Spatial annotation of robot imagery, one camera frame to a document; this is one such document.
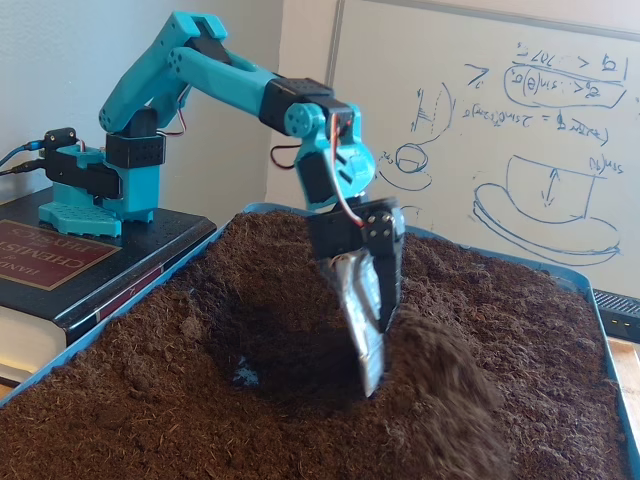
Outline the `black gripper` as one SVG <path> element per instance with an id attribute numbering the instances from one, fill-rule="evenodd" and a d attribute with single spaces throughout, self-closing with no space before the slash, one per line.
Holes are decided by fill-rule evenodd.
<path id="1" fill-rule="evenodd" d="M 405 221 L 393 197 L 336 205 L 307 218 L 321 271 L 335 290 L 357 355 L 363 393 L 378 389 L 385 368 L 384 334 L 400 303 Z M 366 249 L 368 252 L 354 252 Z"/>

